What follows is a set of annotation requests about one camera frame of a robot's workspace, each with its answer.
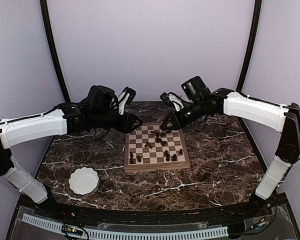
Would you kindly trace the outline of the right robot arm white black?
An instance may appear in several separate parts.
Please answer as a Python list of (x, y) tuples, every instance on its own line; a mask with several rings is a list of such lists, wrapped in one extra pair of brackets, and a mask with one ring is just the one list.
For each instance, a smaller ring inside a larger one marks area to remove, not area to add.
[(193, 96), (192, 102), (176, 106), (160, 129), (179, 130), (201, 117), (215, 114), (238, 117), (266, 126), (281, 134), (272, 162), (254, 191), (254, 198), (245, 205), (245, 213), (256, 217), (265, 208), (267, 200), (287, 176), (292, 166), (300, 160), (300, 107), (268, 102), (227, 88), (214, 92), (208, 89)]

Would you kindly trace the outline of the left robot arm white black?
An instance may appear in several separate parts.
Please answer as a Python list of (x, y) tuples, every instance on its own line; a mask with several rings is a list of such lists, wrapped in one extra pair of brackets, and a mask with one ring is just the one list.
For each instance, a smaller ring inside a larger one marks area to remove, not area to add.
[(12, 156), (11, 147), (51, 136), (90, 131), (91, 129), (117, 130), (128, 134), (143, 124), (133, 113), (119, 108), (99, 108), (83, 100), (79, 103), (62, 103), (45, 113), (13, 119), (0, 119), (0, 177), (20, 192), (41, 205), (50, 218), (57, 218), (60, 206), (47, 188), (21, 167)]

